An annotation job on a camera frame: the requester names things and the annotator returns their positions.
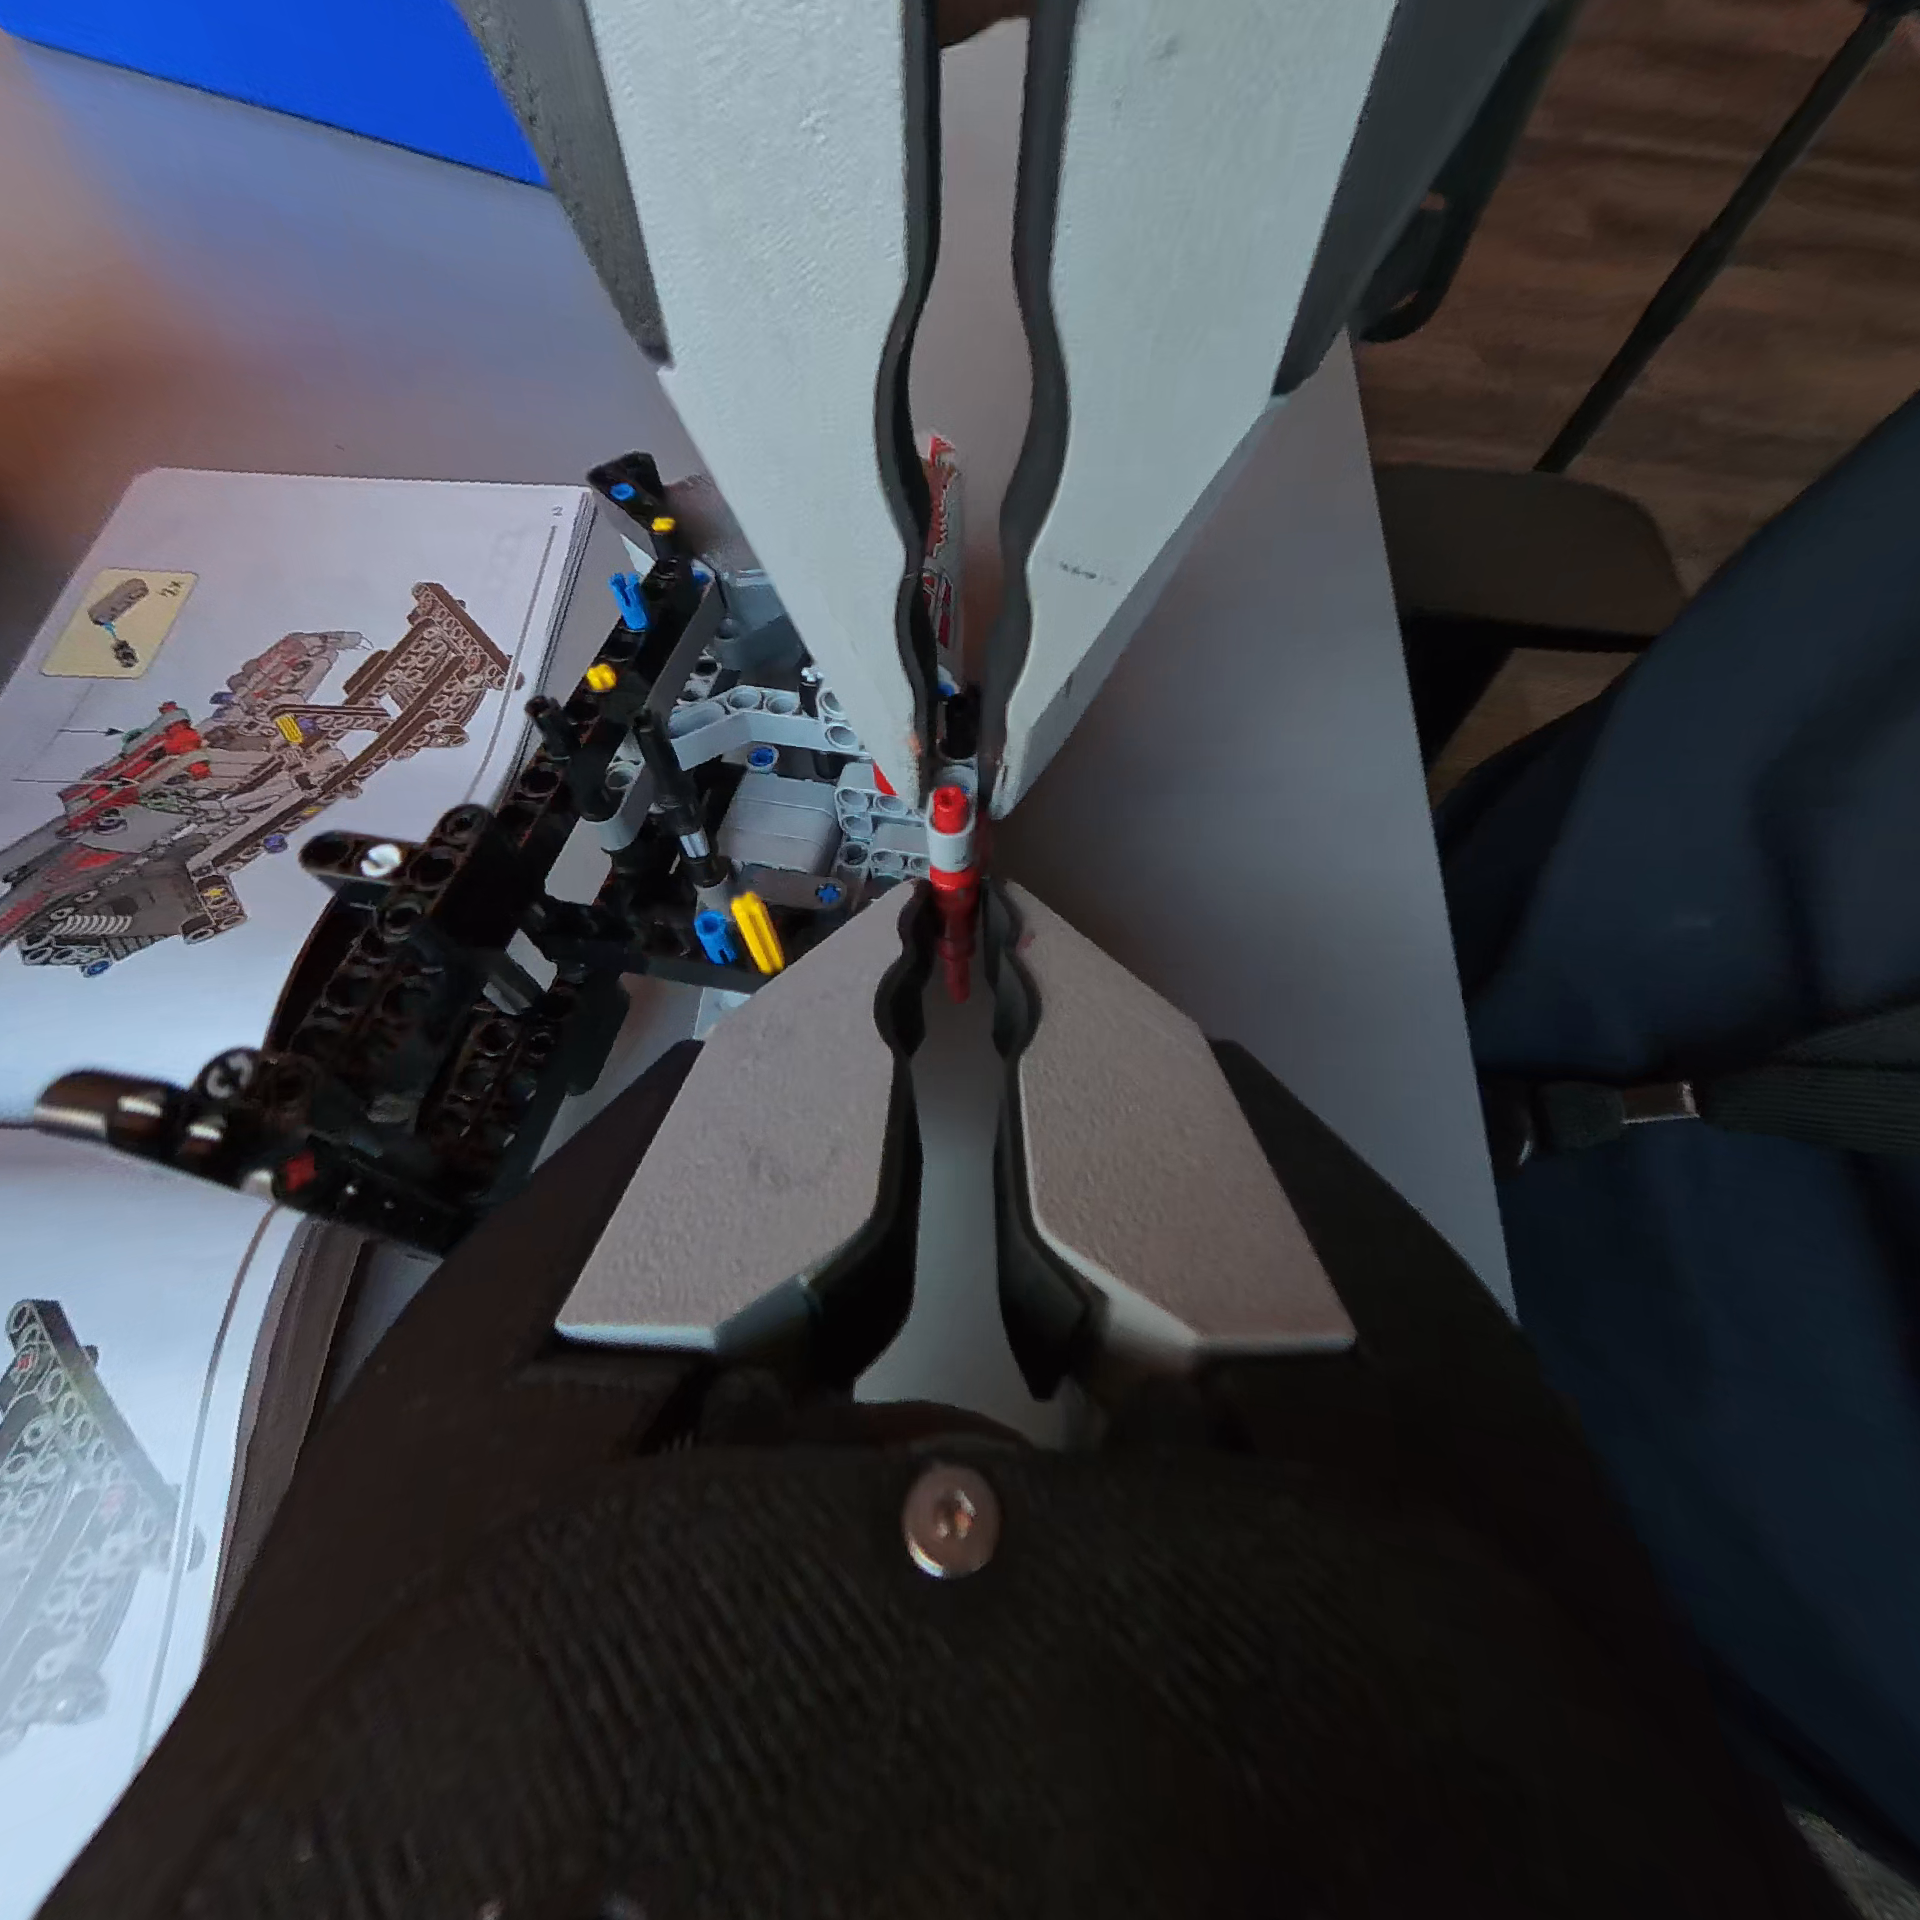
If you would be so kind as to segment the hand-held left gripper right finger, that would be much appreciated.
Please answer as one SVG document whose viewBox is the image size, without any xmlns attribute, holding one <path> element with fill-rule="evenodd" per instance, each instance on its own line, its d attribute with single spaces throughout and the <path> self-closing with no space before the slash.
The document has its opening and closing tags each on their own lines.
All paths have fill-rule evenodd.
<svg viewBox="0 0 1920 1920">
<path fill-rule="evenodd" d="M 998 1295 L 1029 1390 L 1351 1349 L 1203 1027 L 1015 882 L 990 885 L 990 981 Z"/>
</svg>

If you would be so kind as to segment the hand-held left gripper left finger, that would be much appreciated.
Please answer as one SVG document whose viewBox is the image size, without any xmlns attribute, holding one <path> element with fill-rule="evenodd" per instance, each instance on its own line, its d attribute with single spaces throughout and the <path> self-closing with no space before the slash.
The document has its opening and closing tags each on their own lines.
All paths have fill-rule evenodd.
<svg viewBox="0 0 1920 1920">
<path fill-rule="evenodd" d="M 914 1294 L 926 885 L 902 882 L 702 1044 L 556 1329 L 858 1377 Z"/>
</svg>

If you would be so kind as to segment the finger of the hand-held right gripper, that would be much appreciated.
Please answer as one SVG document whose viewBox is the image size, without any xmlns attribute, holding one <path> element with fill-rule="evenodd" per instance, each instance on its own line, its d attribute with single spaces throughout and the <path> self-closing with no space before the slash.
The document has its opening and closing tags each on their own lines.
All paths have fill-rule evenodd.
<svg viewBox="0 0 1920 1920">
<path fill-rule="evenodd" d="M 998 817 L 1271 403 L 1394 11 L 1030 5 L 1012 239 L 1032 379 L 981 736 Z"/>
<path fill-rule="evenodd" d="M 926 789 L 930 496 L 909 358 L 941 247 L 932 4 L 588 4 L 661 383 L 848 724 Z"/>
</svg>

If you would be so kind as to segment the red grey black lego model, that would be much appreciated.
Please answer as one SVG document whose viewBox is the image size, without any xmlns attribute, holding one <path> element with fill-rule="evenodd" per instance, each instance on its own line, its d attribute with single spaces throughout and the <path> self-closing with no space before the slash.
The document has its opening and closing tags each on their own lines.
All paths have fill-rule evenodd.
<svg viewBox="0 0 1920 1920">
<path fill-rule="evenodd" d="M 924 478 L 924 798 L 852 730 L 710 486 L 625 451 L 588 470 L 588 545 L 499 794 L 415 835 L 316 829 L 298 862 L 327 900 L 261 1044 L 187 1083 L 66 1072 L 35 1098 L 42 1125 L 444 1250 L 588 1092 L 629 980 L 742 1002 L 893 888 L 935 900 L 926 805 L 977 773 L 979 700 L 955 675 L 942 436 Z"/>
</svg>

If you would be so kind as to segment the red lego axle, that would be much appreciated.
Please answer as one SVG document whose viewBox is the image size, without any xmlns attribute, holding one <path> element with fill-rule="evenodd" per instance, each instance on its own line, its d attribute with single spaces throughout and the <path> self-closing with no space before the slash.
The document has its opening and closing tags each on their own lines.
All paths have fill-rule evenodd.
<svg viewBox="0 0 1920 1920">
<path fill-rule="evenodd" d="M 948 998 L 964 1003 L 981 923 L 982 865 L 977 847 L 979 776 L 948 771 L 924 805 L 926 878 L 939 916 L 939 959 Z"/>
</svg>

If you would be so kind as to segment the lego instruction booklet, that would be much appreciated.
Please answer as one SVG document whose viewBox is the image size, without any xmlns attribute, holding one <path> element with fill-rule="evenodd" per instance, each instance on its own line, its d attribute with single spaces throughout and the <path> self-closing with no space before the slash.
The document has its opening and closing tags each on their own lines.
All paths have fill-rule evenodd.
<svg viewBox="0 0 1920 1920">
<path fill-rule="evenodd" d="M 254 1046 L 325 828 L 490 801 L 592 535 L 566 486 L 152 470 L 4 687 L 4 1122 Z M 4 1141 L 4 1759 L 136 1759 L 190 1685 L 291 1211 Z"/>
</svg>

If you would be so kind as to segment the blue plastic bin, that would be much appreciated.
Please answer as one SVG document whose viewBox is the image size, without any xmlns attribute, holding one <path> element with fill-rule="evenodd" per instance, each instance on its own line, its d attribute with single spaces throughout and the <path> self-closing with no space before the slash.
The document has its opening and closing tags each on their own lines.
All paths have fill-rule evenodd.
<svg viewBox="0 0 1920 1920">
<path fill-rule="evenodd" d="M 3 28 L 46 49 L 544 184 L 452 1 L 7 1 Z"/>
</svg>

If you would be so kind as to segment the person's legs in dark pants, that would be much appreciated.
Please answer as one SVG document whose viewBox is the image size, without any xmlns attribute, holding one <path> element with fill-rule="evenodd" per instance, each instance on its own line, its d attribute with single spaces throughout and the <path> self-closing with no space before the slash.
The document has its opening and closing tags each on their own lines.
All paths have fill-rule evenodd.
<svg viewBox="0 0 1920 1920">
<path fill-rule="evenodd" d="M 1442 804 L 1524 1329 L 1723 1695 L 1916 1859 L 1919 415 Z"/>
</svg>

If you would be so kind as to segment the grey fabric seat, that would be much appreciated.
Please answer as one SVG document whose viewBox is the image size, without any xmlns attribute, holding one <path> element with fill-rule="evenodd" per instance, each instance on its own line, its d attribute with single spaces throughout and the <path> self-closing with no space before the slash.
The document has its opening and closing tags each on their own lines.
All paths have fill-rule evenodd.
<svg viewBox="0 0 1920 1920">
<path fill-rule="evenodd" d="M 1791 1819 L 1860 1918 L 1919 1918 L 1919 1887 L 1877 1854 L 1808 1808 Z"/>
</svg>

